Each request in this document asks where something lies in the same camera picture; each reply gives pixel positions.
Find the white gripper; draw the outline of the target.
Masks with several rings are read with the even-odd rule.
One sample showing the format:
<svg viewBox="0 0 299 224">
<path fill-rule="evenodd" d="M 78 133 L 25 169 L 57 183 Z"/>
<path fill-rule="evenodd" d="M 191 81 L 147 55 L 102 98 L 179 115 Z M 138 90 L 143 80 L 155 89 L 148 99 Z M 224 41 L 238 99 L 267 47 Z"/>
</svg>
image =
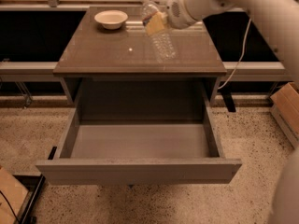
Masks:
<svg viewBox="0 0 299 224">
<path fill-rule="evenodd" d="M 202 19 L 200 0 L 168 0 L 165 12 L 155 12 L 144 19 L 147 35 L 152 36 L 169 28 L 184 29 Z"/>
</svg>

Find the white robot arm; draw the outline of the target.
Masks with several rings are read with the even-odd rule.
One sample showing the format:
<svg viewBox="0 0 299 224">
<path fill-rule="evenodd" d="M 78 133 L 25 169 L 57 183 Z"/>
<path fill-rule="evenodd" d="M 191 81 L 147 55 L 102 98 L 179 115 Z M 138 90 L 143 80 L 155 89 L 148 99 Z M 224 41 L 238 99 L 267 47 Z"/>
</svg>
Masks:
<svg viewBox="0 0 299 224">
<path fill-rule="evenodd" d="M 247 12 L 268 46 L 299 86 L 299 4 L 294 0 L 168 0 L 164 13 L 142 18 L 148 35 L 187 28 L 231 7 Z M 268 224 L 299 224 L 299 149 L 289 157 L 278 180 Z"/>
</svg>

